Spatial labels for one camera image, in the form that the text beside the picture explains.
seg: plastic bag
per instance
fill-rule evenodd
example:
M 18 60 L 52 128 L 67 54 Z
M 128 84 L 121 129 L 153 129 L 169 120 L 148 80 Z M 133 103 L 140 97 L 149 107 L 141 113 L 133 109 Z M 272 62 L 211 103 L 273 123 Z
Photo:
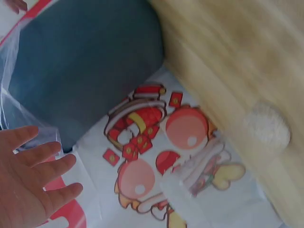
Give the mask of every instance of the plastic bag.
M 18 150 L 33 148 L 47 142 L 61 142 L 59 131 L 56 127 L 37 119 L 9 92 L 10 80 L 18 56 L 20 32 L 28 23 L 29 20 L 21 21 L 0 46 L 0 127 L 3 130 L 25 125 L 39 127 L 38 136 Z

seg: cartoon character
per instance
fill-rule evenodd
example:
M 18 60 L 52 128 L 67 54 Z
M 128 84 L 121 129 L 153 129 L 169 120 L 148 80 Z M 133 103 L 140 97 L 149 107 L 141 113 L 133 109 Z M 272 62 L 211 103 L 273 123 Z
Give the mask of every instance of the cartoon character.
M 170 207 L 160 189 L 162 177 L 188 164 L 191 157 L 204 154 L 203 159 L 198 158 L 201 162 L 198 168 L 193 168 L 193 174 L 184 180 L 193 196 L 199 196 L 210 186 L 227 190 L 232 181 L 243 177 L 245 168 L 230 161 L 231 155 L 224 144 L 214 146 L 208 153 L 199 153 L 217 141 L 213 135 L 216 128 L 199 108 L 181 105 L 180 93 L 171 95 L 169 106 L 175 111 L 169 116 L 159 95 L 142 99 L 136 94 L 133 98 L 136 99 L 125 101 L 109 114 L 104 131 L 125 158 L 118 168 L 114 192 L 123 208 L 130 207 L 139 214 L 151 213 L 155 219 L 167 221 L 167 228 L 186 228 L 187 224 Z M 164 139 L 167 137 L 164 143 L 170 149 L 144 154 L 146 147 L 152 148 L 152 139 L 159 128 L 164 130 Z
M 160 84 L 140 86 L 134 100 L 125 99 L 110 111 L 104 134 L 128 161 L 137 160 L 138 154 L 152 148 L 159 123 L 167 115 L 166 103 L 159 100 L 165 92 Z

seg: wooden surface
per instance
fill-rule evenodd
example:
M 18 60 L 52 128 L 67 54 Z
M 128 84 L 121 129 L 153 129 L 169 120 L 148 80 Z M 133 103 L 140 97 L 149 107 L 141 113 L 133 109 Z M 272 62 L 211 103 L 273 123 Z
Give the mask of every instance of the wooden surface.
M 282 219 L 304 227 L 304 1 L 150 2 L 161 20 L 167 67 L 231 140 Z M 286 150 L 239 127 L 258 100 L 286 117 Z

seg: blue cushion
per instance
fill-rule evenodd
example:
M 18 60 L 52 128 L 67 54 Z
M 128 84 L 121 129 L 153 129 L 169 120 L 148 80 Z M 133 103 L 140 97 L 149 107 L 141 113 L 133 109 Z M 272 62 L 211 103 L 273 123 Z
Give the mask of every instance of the blue cushion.
M 21 32 L 9 91 L 59 128 L 68 151 L 162 63 L 161 28 L 147 1 L 60 0 Z

